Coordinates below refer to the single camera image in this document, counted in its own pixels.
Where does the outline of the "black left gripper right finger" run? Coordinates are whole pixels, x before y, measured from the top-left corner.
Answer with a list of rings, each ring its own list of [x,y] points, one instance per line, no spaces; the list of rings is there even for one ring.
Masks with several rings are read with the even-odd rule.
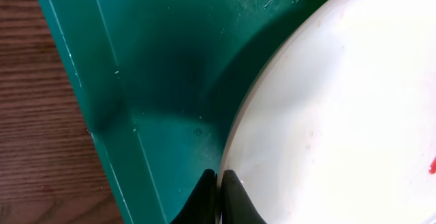
[[[266,224],[233,170],[226,170],[223,173],[221,213],[223,224]]]

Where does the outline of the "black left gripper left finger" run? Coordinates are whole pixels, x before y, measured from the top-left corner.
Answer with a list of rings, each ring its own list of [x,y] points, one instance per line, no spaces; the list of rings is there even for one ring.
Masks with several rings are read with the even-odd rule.
[[[171,224],[215,224],[215,197],[217,175],[212,169],[204,170],[185,205]]]

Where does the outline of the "white plate with red stain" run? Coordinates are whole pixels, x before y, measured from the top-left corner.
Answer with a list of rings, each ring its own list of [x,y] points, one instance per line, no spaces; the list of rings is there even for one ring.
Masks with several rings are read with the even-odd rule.
[[[267,223],[434,223],[435,0],[328,0],[249,91],[221,162]]]

